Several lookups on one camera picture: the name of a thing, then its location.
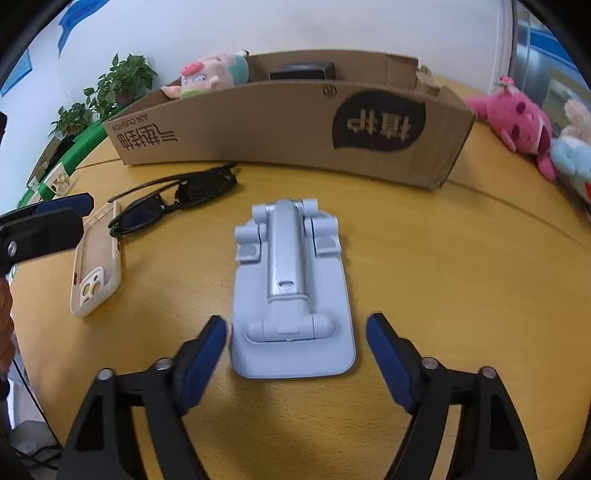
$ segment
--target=pig plush toy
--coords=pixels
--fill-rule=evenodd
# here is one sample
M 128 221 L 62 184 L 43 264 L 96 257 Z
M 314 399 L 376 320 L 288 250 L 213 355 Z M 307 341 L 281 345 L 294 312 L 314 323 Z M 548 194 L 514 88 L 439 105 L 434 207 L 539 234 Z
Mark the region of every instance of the pig plush toy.
M 248 63 L 244 54 L 218 53 L 185 65 L 181 70 L 181 85 L 163 86 L 161 90 L 169 98 L 185 98 L 247 81 Z
M 466 104 L 491 128 L 512 152 L 534 155 L 538 170 L 548 180 L 556 178 L 550 160 L 552 127 L 544 111 L 515 87 L 509 77 L 501 79 L 502 89 L 492 96 L 467 98 Z

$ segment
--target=round table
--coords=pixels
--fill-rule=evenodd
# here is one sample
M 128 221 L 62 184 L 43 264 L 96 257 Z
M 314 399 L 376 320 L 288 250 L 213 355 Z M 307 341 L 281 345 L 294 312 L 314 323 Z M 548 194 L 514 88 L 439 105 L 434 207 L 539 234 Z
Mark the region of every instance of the round table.
M 145 181 L 209 166 L 94 158 L 74 173 L 71 193 L 89 192 L 98 209 Z M 448 368 L 495 367 L 538 477 L 557 478 L 591 400 L 591 232 L 535 166 L 477 124 L 451 181 L 435 192 L 290 167 L 243 164 L 236 175 L 232 193 L 124 238 L 121 285 L 83 320 L 69 310 L 73 251 L 18 267 L 21 351 L 63 442 L 99 369 L 143 370 L 195 337 L 210 315 L 231 320 L 233 229 L 253 204 L 318 198 L 339 220 L 357 360 L 338 377 L 254 381 L 232 370 L 225 350 L 202 403 L 184 417 L 210 477 L 383 478 L 410 417 L 389 396 L 365 341 L 365 320 L 379 310 Z M 148 477 L 161 478 L 145 414 L 134 415 Z M 445 476 L 458 418 L 452 407 L 433 478 Z

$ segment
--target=screw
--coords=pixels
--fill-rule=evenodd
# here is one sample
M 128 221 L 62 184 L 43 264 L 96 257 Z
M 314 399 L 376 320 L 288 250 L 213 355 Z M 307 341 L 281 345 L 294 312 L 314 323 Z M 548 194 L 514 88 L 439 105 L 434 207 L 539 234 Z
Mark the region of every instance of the screw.
M 482 375 L 484 375 L 486 378 L 496 377 L 496 370 L 492 367 L 483 367 L 481 371 Z
M 113 371 L 110 368 L 104 368 L 96 374 L 96 378 L 99 380 L 108 380 L 113 376 Z
M 13 240 L 8 244 L 8 256 L 14 257 L 17 254 L 17 243 Z
M 421 363 L 423 364 L 423 367 L 425 367 L 427 370 L 435 370 L 437 367 L 439 367 L 439 362 L 437 362 L 437 360 L 430 356 L 424 357 L 421 360 Z
M 156 360 L 154 364 L 156 370 L 168 370 L 171 366 L 173 366 L 173 359 L 171 358 L 161 358 L 160 360 Z

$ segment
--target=beige phone case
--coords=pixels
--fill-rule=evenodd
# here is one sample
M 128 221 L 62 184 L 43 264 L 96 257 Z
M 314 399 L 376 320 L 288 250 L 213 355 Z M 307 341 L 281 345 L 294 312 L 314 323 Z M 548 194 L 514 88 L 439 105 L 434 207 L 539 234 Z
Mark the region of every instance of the beige phone case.
M 86 317 L 109 298 L 121 282 L 118 238 L 109 234 L 109 222 L 119 214 L 117 202 L 107 203 L 84 222 L 84 235 L 76 248 L 70 311 Z

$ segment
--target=cable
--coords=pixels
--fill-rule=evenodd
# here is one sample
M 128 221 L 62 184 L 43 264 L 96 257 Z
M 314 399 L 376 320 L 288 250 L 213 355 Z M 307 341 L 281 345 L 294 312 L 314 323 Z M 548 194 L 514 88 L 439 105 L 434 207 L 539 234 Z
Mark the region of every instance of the cable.
M 47 446 L 41 447 L 39 450 L 37 450 L 35 452 L 35 455 L 33 455 L 33 457 L 38 456 L 41 452 L 44 452 L 45 450 L 59 450 L 59 452 L 56 453 L 56 455 L 61 455 L 61 446 L 58 444 L 55 444 L 55 445 L 47 445 Z
M 33 400 L 33 402 L 35 403 L 35 406 L 37 407 L 37 410 L 39 410 L 39 413 L 41 414 L 41 417 L 43 417 L 43 420 L 45 421 L 47 428 L 49 428 L 49 431 L 51 432 L 51 434 L 53 435 L 53 437 L 56 440 L 56 443 L 59 445 L 60 450 L 63 450 L 64 447 L 60 442 L 60 439 L 57 438 L 56 433 L 53 431 L 53 429 L 51 428 L 51 425 L 49 425 L 49 421 L 47 421 L 47 417 L 45 416 L 45 414 L 43 413 L 43 410 L 41 409 L 41 407 L 39 406 L 39 403 L 37 403 L 37 399 L 35 398 L 35 395 L 33 395 L 33 392 L 31 391 L 31 388 L 29 387 L 27 381 L 25 380 L 25 377 L 23 377 L 21 370 L 19 369 L 18 365 L 17 365 L 17 361 L 16 360 L 12 360 L 12 363 L 14 364 L 14 368 L 17 369 L 18 372 L 18 376 L 21 377 L 22 383 L 25 385 L 25 388 L 27 389 L 29 396 L 31 397 L 31 399 Z
M 47 462 L 49 462 L 51 460 L 56 460 L 57 458 L 59 458 L 58 455 L 61 455 L 61 452 L 57 452 L 56 455 L 54 455 L 53 457 L 48 458 L 47 460 L 42 462 L 40 460 L 37 460 L 33 455 L 27 455 L 26 453 L 22 453 L 18 448 L 12 447 L 12 449 L 21 459 L 28 460 L 29 462 L 34 463 L 35 465 L 49 468 L 49 470 L 58 470 L 58 468 L 59 468 L 59 467 L 56 467 L 55 465 L 50 465 Z

